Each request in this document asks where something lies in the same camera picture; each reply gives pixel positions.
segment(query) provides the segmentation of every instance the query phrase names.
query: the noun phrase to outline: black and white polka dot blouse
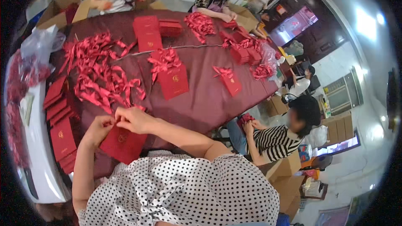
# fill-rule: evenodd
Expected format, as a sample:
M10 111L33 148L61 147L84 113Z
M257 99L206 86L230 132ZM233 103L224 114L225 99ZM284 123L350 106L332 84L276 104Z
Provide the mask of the black and white polka dot blouse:
M213 162L159 150L116 166L78 213L81 226L275 225L279 196L244 157L225 154Z

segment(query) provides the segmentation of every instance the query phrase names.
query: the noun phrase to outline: jeans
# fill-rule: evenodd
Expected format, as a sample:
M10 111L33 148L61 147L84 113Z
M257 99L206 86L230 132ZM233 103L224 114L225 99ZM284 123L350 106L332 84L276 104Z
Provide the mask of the jeans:
M239 127L237 124L237 118L232 119L231 121L226 124L226 128L229 132L229 138L232 142L232 146L236 149L237 152L241 155L247 154L246 152L246 145L247 145L247 138L243 132L243 129Z

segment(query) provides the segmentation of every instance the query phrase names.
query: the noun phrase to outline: black and white striped shirt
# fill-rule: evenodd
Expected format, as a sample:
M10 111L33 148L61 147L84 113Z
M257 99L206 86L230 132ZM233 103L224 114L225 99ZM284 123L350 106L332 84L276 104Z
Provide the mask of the black and white striped shirt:
M300 139L286 125L282 125L255 131L254 142L260 155L268 162L273 162L297 150Z

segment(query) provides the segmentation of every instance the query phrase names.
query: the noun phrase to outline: black hair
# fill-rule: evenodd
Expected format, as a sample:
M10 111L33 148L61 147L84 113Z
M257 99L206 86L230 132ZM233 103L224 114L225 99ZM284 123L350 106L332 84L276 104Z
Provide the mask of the black hair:
M311 76L313 76L316 73L316 69L314 68L314 66L308 66L308 70L311 73Z
M296 112L298 120L305 122L305 127L296 133L300 139L308 135L313 126L318 126L321 122L318 101L310 95L299 96L289 103L289 108Z

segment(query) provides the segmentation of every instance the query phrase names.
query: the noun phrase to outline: gold logo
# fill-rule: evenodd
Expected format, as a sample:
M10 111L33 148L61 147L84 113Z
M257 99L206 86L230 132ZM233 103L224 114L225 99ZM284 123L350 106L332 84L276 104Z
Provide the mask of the gold logo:
M126 136L126 135L123 135L123 134L120 134L120 135L119 135L119 143L125 142L126 139L127 139L127 136Z

